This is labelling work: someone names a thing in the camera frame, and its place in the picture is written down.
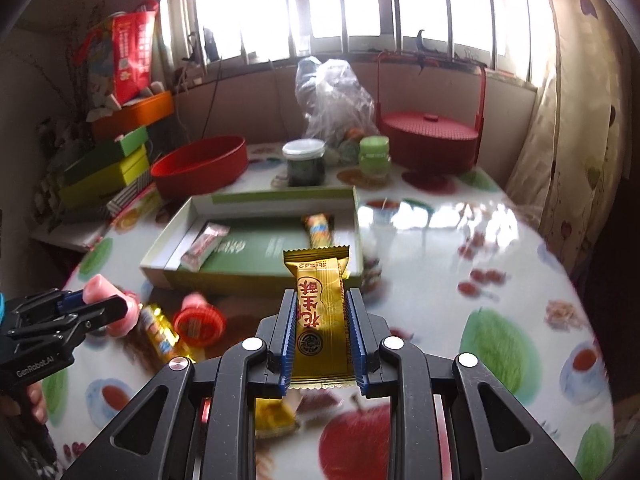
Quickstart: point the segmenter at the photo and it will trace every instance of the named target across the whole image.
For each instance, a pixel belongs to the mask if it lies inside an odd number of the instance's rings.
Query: white dot marker
[[[385,338],[382,344],[391,350],[399,350],[404,346],[404,341],[395,335],[391,335]]]
[[[259,350],[262,347],[262,339],[259,337],[248,337],[244,341],[242,341],[242,348],[252,352],[254,350]]]
[[[466,368],[473,368],[478,364],[478,358],[473,354],[460,354],[458,362]]]
[[[169,361],[169,368],[174,372],[184,370],[187,366],[189,366],[189,360],[186,357],[174,357]]]

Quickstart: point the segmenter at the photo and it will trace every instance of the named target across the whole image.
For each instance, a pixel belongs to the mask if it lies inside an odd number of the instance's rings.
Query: red chinese characters
[[[298,280],[298,321],[305,328],[319,326],[318,302],[322,284],[315,278],[303,277]]]

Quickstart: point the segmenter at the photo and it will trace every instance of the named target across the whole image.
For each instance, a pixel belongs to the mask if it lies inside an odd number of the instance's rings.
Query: gold snack wrapper
[[[140,321],[145,329],[146,336],[151,341],[158,357],[163,363],[168,363],[174,357],[187,357],[196,362],[196,357],[191,348],[180,336],[175,333],[174,326],[162,313],[162,309],[156,305],[147,305],[140,310]]]
[[[353,381],[342,284],[348,261],[344,246],[284,252],[298,297],[294,387]]]
[[[296,415],[285,399],[255,399],[255,437],[274,438],[299,428]]]

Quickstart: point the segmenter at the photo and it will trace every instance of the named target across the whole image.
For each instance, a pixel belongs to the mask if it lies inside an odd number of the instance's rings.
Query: orange box
[[[174,98],[171,92],[162,92],[134,105],[125,106],[110,117],[98,119],[92,123],[91,130],[95,142],[115,139],[140,126],[149,126],[173,113]]]

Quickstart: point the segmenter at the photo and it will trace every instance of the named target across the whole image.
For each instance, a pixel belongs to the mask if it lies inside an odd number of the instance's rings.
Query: white jar lid
[[[282,147],[282,154],[287,160],[311,160],[324,155],[326,145],[320,139],[298,139],[287,142]]]

